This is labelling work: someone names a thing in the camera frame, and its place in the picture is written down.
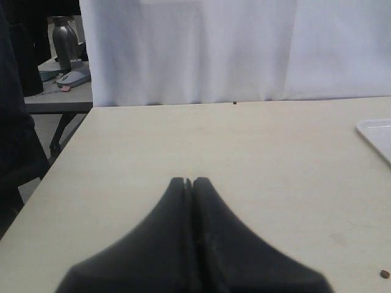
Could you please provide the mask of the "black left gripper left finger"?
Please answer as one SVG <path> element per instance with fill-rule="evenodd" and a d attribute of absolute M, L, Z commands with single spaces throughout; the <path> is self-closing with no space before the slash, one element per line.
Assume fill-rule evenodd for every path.
<path fill-rule="evenodd" d="M 70 268 L 57 292 L 191 292 L 191 182 L 173 178 L 148 216 Z"/>

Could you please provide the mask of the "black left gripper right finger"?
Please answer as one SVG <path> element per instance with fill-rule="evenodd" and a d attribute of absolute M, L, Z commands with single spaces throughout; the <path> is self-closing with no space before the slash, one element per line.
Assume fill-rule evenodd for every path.
<path fill-rule="evenodd" d="M 269 245 L 228 207 L 208 178 L 192 187 L 202 292 L 332 292 L 327 279 Z"/>

